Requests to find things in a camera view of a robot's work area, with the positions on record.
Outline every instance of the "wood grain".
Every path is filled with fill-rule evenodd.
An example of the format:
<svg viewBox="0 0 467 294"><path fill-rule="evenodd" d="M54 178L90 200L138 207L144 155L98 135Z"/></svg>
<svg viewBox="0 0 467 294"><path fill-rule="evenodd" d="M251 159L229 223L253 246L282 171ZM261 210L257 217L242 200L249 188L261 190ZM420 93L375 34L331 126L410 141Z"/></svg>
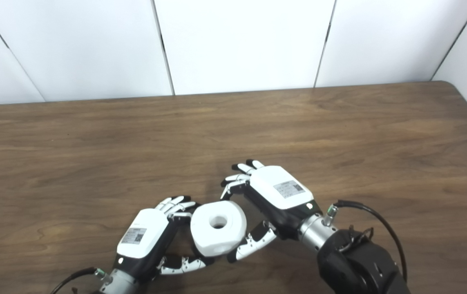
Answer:
<svg viewBox="0 0 467 294"><path fill-rule="evenodd" d="M381 212L404 244L411 292L467 293L467 103L444 82L0 106L0 293L109 270L140 209L180 194L215 201L246 158L283 166L323 208L343 198ZM234 200L248 225L261 219ZM336 225L351 223L374 226L398 258L371 216L342 210ZM170 251L188 252L188 237ZM292 241L147 291L331 293Z"/></svg>

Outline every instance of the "black cable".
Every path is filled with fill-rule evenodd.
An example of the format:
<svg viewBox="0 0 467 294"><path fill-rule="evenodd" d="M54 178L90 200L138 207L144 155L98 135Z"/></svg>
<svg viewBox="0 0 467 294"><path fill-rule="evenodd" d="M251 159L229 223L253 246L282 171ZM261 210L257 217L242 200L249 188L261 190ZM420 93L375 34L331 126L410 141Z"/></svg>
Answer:
<svg viewBox="0 0 467 294"><path fill-rule="evenodd" d="M64 285L66 285L69 281L73 279L77 279L80 276L93 275L96 270L97 268L89 267L89 268L79 270L78 272L74 272L69 277L67 277L64 281L59 283L59 285L57 285L57 287L54 288L52 292L50 292L50 294L56 294L59 291L59 289L61 289Z"/></svg>
<svg viewBox="0 0 467 294"><path fill-rule="evenodd" d="M360 202L356 201L347 201L347 200L339 200L337 203L334 204L336 207L353 207L353 208L358 208L365 210L369 212L370 214L373 214L383 225L386 227L388 232L390 233L391 237L395 241L395 244L398 249L398 254L400 255L400 262L402 264L402 276L404 277L404 281L407 283L407 265L406 265L406 257L404 255L404 250L402 249L402 244L400 243L400 240L398 239L398 236L395 234L395 231L393 228L388 224L388 222L383 218L378 212L373 210L371 207L368 207Z"/></svg>

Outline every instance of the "robot hand finger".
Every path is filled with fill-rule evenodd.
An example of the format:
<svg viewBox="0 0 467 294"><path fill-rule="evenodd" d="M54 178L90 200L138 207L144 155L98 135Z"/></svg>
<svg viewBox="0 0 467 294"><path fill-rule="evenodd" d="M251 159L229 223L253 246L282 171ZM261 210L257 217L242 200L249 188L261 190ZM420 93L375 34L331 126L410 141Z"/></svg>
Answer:
<svg viewBox="0 0 467 294"><path fill-rule="evenodd" d="M212 258L167 255L163 261L159 272L161 275L178 275L209 266L214 260Z"/></svg>
<svg viewBox="0 0 467 294"><path fill-rule="evenodd" d="M248 236L241 242L237 249L226 255L226 259L230 263L234 263L239 259L243 259L248 255L264 248L277 238L275 227L268 221L260 222Z"/></svg>
<svg viewBox="0 0 467 294"><path fill-rule="evenodd" d="M173 214L174 212L184 212L186 209L188 208L192 208L193 206L195 206L195 201L189 201L189 202L181 202L175 206L173 206L172 208L168 209L168 211L164 212L164 214L166 215L169 215L169 214Z"/></svg>
<svg viewBox="0 0 467 294"><path fill-rule="evenodd" d="M234 164L232 165L232 169L234 171L240 171L242 173L245 173L246 175L251 175L252 172L254 172L256 169L249 166L248 164L244 164L244 163L237 163L237 164Z"/></svg>
<svg viewBox="0 0 467 294"><path fill-rule="evenodd" d="M246 180L236 180L226 185L221 195L221 200L229 200L233 194L241 194L246 187Z"/></svg>
<svg viewBox="0 0 467 294"><path fill-rule="evenodd" d="M171 199L172 199L172 197L168 197L168 198L164 199L163 201L161 201L161 203L157 204L155 209L161 209L164 205L166 205L166 203L170 202Z"/></svg>
<svg viewBox="0 0 467 294"><path fill-rule="evenodd" d="M191 199L192 198L190 196L177 196L177 197L174 197L170 201L168 201L168 203L166 203L163 207L161 207L159 210L161 210L161 212L167 212L168 210L170 210L175 205L177 205L177 204L179 204L181 202L190 201Z"/></svg>
<svg viewBox="0 0 467 294"><path fill-rule="evenodd" d="M264 167L264 165L259 160L254 160L254 159L246 160L246 164L256 169L260 169L261 167Z"/></svg>
<svg viewBox="0 0 467 294"><path fill-rule="evenodd" d="M221 182L221 187L226 187L228 183L235 182L236 180L249 180L250 176L245 174L237 174L233 176L226 177Z"/></svg>
<svg viewBox="0 0 467 294"><path fill-rule="evenodd" d="M175 225L188 225L192 221L191 212L175 212L168 215L168 221L175 222Z"/></svg>

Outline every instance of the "robotic hand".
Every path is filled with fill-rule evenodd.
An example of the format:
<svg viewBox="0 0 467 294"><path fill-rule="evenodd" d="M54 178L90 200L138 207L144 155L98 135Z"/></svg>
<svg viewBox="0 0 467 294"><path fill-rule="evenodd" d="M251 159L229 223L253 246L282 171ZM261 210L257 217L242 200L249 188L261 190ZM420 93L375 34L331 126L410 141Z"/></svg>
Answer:
<svg viewBox="0 0 467 294"><path fill-rule="evenodd" d="M114 269L110 274L99 268L80 270L60 283L51 294L57 293L68 281L90 274L103 281L101 288L93 294L134 294L140 285L157 275L183 274L213 263L214 259L198 253L198 257L165 255L179 227L190 223L192 213L188 210L198 206L190 200L189 196L168 197L155 208L141 210L117 245Z"/></svg>
<svg viewBox="0 0 467 294"><path fill-rule="evenodd" d="M310 190L282 167L247 160L232 169L242 173L224 179L221 199L244 194L268 220L248 233L239 247L228 254L228 261L244 258L279 236L300 241L315 252L321 277L337 294L409 294L402 246L375 210L362 203L340 200L323 216ZM398 246L404 279L389 253L371 241L373 228L357 232L353 226L334 227L334 217L341 207L366 210L386 226Z"/></svg>

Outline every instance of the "hole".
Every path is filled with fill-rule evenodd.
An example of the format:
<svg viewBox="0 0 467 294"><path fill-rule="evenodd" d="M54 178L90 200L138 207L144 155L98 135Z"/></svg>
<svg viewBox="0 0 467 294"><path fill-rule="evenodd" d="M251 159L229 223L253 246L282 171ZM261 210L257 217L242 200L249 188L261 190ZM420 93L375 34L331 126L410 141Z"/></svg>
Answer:
<svg viewBox="0 0 467 294"><path fill-rule="evenodd" d="M215 229L221 229L228 223L224 216L214 216L210 218L210 225Z"/></svg>
<svg viewBox="0 0 467 294"><path fill-rule="evenodd" d="M379 268L379 266L377 266L376 263L375 263L375 269L379 272L379 276L382 278L382 270Z"/></svg>

